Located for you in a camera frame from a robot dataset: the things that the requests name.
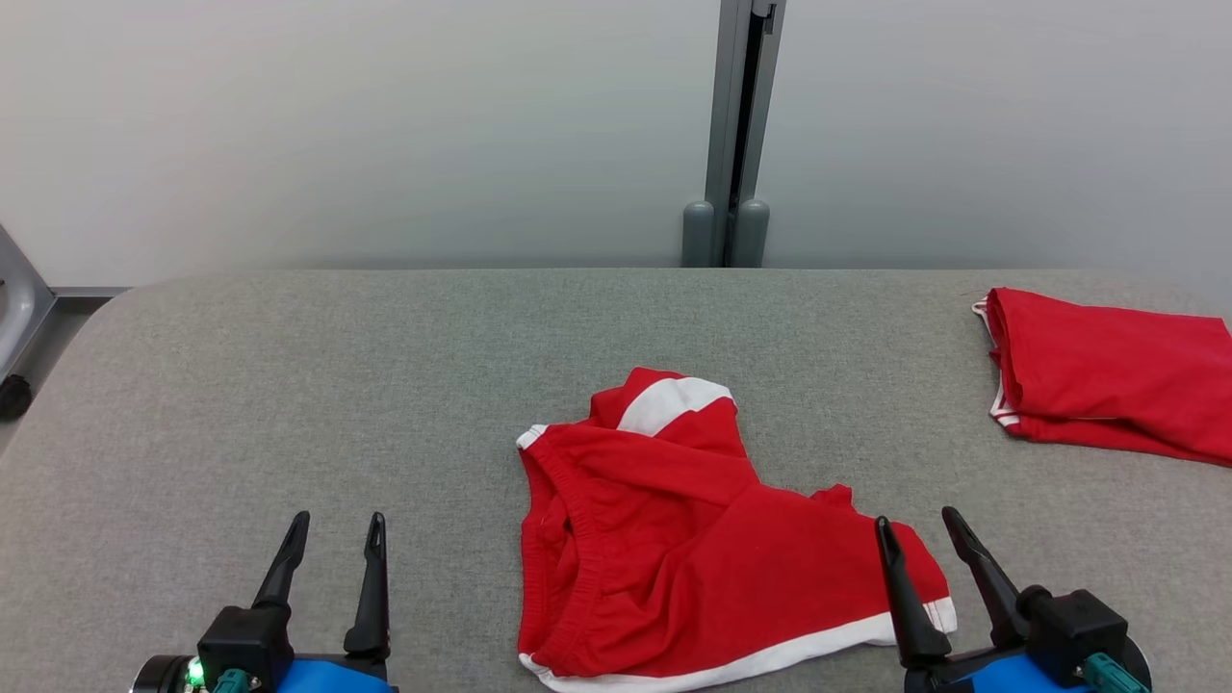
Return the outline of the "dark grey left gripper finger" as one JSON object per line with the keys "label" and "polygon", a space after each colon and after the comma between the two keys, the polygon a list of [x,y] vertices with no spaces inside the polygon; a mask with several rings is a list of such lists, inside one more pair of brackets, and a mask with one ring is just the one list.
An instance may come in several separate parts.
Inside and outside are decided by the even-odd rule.
{"label": "dark grey left gripper finger", "polygon": [[365,570],[354,624],[344,639],[346,658],[389,657],[389,580],[386,517],[373,512],[363,545]]}
{"label": "dark grey left gripper finger", "polygon": [[253,601],[253,609],[278,609],[291,612],[290,591],[294,583],[294,571],[302,564],[310,527],[310,513],[299,511],[290,523],[277,552],[265,573]]}

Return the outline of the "red Bulls basketball jersey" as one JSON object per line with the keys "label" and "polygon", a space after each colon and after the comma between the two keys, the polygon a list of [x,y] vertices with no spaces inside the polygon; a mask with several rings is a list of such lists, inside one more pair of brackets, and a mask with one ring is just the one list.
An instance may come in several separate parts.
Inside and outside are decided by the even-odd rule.
{"label": "red Bulls basketball jersey", "polygon": [[972,307],[1011,437],[1232,469],[1232,332],[1215,317],[993,289]]}

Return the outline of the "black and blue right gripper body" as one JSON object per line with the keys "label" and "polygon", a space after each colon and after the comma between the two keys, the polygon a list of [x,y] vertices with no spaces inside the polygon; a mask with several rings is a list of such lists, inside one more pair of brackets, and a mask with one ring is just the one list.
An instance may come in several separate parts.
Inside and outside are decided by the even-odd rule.
{"label": "black and blue right gripper body", "polygon": [[945,656],[939,649],[903,649],[906,693],[1090,693],[1071,668],[1060,675],[1052,654],[986,649]]}

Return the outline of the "grey partition wall post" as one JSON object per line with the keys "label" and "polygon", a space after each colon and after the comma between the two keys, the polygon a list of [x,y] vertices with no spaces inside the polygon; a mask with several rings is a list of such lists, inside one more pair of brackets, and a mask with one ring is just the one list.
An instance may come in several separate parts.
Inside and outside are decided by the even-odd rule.
{"label": "grey partition wall post", "polygon": [[788,0],[721,0],[703,200],[683,207],[683,268],[761,268],[756,181]]}

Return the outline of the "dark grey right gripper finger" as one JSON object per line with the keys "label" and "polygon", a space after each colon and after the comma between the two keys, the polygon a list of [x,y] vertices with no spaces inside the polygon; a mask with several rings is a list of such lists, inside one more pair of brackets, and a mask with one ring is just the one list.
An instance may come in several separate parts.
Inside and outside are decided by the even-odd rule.
{"label": "dark grey right gripper finger", "polygon": [[875,522],[882,578],[890,605],[899,662],[906,670],[925,670],[941,665],[951,654],[949,638],[934,626],[907,570],[906,550],[899,544],[890,518]]}
{"label": "dark grey right gripper finger", "polygon": [[991,621],[991,645],[1016,649],[1026,642],[1026,621],[1016,610],[1019,591],[956,507],[942,507],[952,547],[975,580]]}

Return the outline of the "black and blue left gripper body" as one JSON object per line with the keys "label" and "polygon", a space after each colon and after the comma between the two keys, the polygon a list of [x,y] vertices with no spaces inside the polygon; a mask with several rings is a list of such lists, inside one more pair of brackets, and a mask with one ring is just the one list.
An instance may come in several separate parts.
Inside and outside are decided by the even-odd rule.
{"label": "black and blue left gripper body", "polygon": [[384,658],[299,654],[274,693],[398,693]]}

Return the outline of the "red white-striped shorts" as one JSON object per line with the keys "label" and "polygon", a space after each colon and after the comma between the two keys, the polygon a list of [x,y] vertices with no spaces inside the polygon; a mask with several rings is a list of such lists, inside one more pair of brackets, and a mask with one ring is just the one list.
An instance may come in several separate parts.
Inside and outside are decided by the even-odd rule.
{"label": "red white-striped shorts", "polygon": [[896,641],[873,518],[765,485],[719,383],[634,367],[517,438],[520,662],[554,693],[681,693]]}

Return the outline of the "grey metal rack frame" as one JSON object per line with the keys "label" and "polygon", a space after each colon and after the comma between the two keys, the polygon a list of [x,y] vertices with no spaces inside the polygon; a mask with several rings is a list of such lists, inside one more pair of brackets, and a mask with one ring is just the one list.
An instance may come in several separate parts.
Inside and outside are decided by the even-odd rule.
{"label": "grey metal rack frame", "polygon": [[39,388],[78,332],[128,289],[51,289],[0,224],[0,381]]}

